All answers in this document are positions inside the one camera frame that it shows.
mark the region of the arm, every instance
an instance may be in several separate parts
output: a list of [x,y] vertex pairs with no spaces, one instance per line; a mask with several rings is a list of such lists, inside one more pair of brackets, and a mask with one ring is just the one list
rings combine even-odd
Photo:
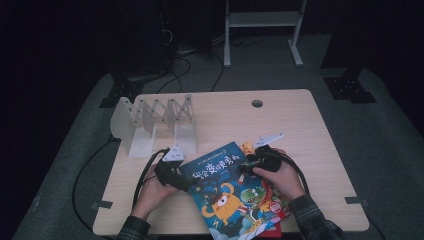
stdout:
[[131,215],[128,216],[121,231],[117,236],[117,240],[142,240],[145,239],[150,228],[147,218],[167,197],[171,196],[178,189],[174,187],[163,186],[156,178],[154,168],[150,167],[146,182],[144,183],[138,200]]
[[290,165],[282,162],[277,172],[261,168],[254,168],[253,172],[272,182],[288,198],[290,210],[304,239],[343,239],[343,231],[324,218],[321,210],[303,190],[298,174]]

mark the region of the person's left hand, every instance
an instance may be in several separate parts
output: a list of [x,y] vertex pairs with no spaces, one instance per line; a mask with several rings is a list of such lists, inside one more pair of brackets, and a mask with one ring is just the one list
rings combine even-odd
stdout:
[[155,210],[167,197],[178,192],[178,189],[171,186],[163,186],[155,176],[153,164],[146,174],[145,183],[141,188],[137,203],[135,204],[131,216],[147,220],[149,214]]

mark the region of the plaid sleeve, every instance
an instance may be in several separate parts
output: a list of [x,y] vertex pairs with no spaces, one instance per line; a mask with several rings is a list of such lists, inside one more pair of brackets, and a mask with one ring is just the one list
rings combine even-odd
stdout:
[[116,237],[117,240],[143,240],[149,232],[150,224],[143,219],[128,216]]
[[343,230],[324,218],[309,195],[294,199],[289,207],[304,239],[343,239]]

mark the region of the blue book cover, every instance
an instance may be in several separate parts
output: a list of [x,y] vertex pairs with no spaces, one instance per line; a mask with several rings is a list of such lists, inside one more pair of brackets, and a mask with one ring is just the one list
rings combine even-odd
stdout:
[[179,168],[183,176],[200,179],[188,192],[215,240],[252,239],[285,217],[268,182],[239,171],[247,162],[231,142]]

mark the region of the desk surface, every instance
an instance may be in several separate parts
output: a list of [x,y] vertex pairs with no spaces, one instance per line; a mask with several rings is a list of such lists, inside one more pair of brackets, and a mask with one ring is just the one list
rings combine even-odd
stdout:
[[[152,94],[137,97],[146,101],[169,98],[177,101],[185,94]],[[284,149],[302,169],[310,193],[325,217],[344,231],[365,231],[368,220],[360,204],[347,204],[345,197],[356,197],[334,143],[315,101],[308,90],[268,90],[244,92],[192,93],[196,126],[197,154],[191,161],[231,141],[242,144],[259,136],[284,133],[271,143]],[[256,108],[253,100],[263,106]],[[166,126],[158,126],[153,151],[174,145]],[[148,158],[128,158],[120,145],[103,201],[113,202],[110,209],[100,208],[93,231],[98,235],[117,235],[131,212],[138,178]],[[148,219],[150,234],[209,234],[192,198],[180,191],[154,211]],[[293,216],[281,221],[283,232],[297,232]]]

